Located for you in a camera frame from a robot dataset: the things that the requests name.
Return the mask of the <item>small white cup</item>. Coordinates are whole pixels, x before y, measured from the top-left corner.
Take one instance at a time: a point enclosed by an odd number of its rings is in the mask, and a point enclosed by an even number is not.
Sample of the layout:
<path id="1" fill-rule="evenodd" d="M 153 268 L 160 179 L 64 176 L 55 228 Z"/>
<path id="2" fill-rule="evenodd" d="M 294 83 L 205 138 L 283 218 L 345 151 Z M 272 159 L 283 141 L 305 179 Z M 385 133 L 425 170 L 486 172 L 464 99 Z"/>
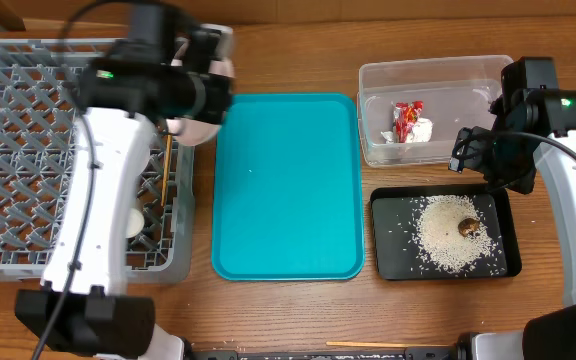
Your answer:
<path id="1" fill-rule="evenodd" d="M 137 208 L 131 208 L 128 213 L 126 237 L 133 238 L 137 236 L 144 228 L 145 219 L 142 212 Z"/>

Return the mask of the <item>white round plate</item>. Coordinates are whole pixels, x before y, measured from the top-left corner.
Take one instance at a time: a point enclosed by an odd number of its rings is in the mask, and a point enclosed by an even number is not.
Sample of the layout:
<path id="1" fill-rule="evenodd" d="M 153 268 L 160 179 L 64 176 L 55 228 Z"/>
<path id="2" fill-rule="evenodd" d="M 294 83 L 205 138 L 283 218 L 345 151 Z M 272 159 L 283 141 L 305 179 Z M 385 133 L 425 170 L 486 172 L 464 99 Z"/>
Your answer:
<path id="1" fill-rule="evenodd" d="M 225 25 L 208 23 L 204 23 L 202 27 L 210 30 L 218 30 L 222 33 L 221 40 L 217 46 L 218 59 L 211 62 L 209 72 L 234 79 L 234 65 L 230 59 L 234 47 L 232 28 Z M 166 124 L 173 139 L 184 146 L 196 146 L 205 143 L 211 140 L 221 128 L 220 125 L 208 124 L 187 118 L 167 119 Z"/>

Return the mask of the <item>red snack wrapper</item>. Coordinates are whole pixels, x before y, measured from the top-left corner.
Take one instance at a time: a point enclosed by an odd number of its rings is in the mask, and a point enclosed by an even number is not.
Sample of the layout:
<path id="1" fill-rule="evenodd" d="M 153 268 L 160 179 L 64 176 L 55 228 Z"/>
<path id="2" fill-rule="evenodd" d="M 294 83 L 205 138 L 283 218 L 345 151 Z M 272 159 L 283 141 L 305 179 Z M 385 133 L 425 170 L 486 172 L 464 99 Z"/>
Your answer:
<path id="1" fill-rule="evenodd" d="M 422 101 L 398 102 L 394 104 L 393 127 L 399 143 L 406 142 L 406 138 L 420 117 L 423 107 L 424 103 Z"/>

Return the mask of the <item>wooden chopstick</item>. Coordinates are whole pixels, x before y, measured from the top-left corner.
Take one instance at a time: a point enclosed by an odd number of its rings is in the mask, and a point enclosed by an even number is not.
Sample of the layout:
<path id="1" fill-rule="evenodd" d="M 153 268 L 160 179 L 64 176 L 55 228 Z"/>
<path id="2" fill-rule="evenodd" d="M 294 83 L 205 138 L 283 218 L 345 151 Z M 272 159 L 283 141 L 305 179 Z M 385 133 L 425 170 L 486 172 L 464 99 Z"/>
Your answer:
<path id="1" fill-rule="evenodd" d="M 350 342 L 350 341 L 327 341 L 326 346 L 330 347 L 356 347 L 356 348 L 397 348 L 402 349 L 412 345 L 402 343 L 383 342 Z"/>
<path id="2" fill-rule="evenodd" d="M 162 208 L 166 205 L 166 199 L 168 194 L 168 181 L 169 181 L 169 174 L 170 174 L 170 167 L 171 167 L 171 156 L 172 156 L 172 135 L 167 135 L 165 137 L 166 140 L 166 147 L 165 147 L 165 154 L 164 154 L 164 166 L 163 166 L 163 178 L 162 178 L 162 192 L 161 192 L 161 206 Z"/>

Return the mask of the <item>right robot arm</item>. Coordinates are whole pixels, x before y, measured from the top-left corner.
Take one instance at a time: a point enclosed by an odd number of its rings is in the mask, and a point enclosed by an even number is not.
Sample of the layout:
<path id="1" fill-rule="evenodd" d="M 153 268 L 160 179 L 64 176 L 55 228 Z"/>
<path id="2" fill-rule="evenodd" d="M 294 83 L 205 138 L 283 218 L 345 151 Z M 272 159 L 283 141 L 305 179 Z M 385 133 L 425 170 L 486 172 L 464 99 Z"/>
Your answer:
<path id="1" fill-rule="evenodd" d="M 522 57 L 501 72 L 491 129 L 463 128 L 449 168 L 482 174 L 491 190 L 529 194 L 542 177 L 553 210 L 564 269 L 564 307 L 514 332 L 470 333 L 458 359 L 576 359 L 576 91 L 560 89 L 554 61 Z"/>

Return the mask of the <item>white napkin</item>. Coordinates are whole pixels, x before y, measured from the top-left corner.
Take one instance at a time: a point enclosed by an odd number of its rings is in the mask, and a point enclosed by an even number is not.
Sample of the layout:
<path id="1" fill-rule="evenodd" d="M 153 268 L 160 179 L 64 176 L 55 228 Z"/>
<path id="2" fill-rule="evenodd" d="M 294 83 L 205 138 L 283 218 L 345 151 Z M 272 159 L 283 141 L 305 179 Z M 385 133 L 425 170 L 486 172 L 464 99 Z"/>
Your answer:
<path id="1" fill-rule="evenodd" d="M 419 118 L 413 123 L 407 123 L 400 130 L 383 131 L 382 138 L 386 144 L 394 143 L 425 143 L 432 137 L 433 122 L 427 118 Z"/>

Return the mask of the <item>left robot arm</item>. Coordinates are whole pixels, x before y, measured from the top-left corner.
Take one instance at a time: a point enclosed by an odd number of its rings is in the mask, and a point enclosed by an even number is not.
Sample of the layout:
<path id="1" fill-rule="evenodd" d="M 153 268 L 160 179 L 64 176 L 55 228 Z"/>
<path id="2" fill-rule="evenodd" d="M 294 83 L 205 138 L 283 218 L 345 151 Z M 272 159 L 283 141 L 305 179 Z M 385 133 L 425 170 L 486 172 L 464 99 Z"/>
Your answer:
<path id="1" fill-rule="evenodd" d="M 82 71 L 75 160 L 53 254 L 17 319 L 51 349 L 102 359 L 183 359 L 148 297 L 127 294 L 126 242 L 153 138 L 197 145 L 220 130 L 233 98 L 230 27 L 160 1 L 136 1 L 128 35 Z"/>

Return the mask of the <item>white rice pile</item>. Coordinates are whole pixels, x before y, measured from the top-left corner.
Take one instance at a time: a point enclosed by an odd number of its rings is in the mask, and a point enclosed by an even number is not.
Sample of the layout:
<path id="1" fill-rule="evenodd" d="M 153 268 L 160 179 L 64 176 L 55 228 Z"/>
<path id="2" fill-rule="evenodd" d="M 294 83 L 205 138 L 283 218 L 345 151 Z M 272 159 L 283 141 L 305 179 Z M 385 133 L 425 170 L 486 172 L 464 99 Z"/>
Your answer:
<path id="1" fill-rule="evenodd" d="M 405 197 L 396 202 L 393 244 L 401 279 L 502 277 L 508 265 L 489 195 Z M 462 237 L 465 218 L 481 222 L 476 237 Z"/>

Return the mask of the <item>brown food piece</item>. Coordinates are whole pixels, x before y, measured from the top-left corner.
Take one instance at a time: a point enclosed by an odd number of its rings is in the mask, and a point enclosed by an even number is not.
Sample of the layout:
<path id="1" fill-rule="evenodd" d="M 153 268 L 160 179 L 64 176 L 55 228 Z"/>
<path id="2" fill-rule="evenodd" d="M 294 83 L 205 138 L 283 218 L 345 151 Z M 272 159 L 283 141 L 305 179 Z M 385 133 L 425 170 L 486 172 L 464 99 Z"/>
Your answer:
<path id="1" fill-rule="evenodd" d="M 481 222 L 475 218 L 465 218 L 458 224 L 458 232 L 462 237 L 476 237 L 479 234 Z"/>

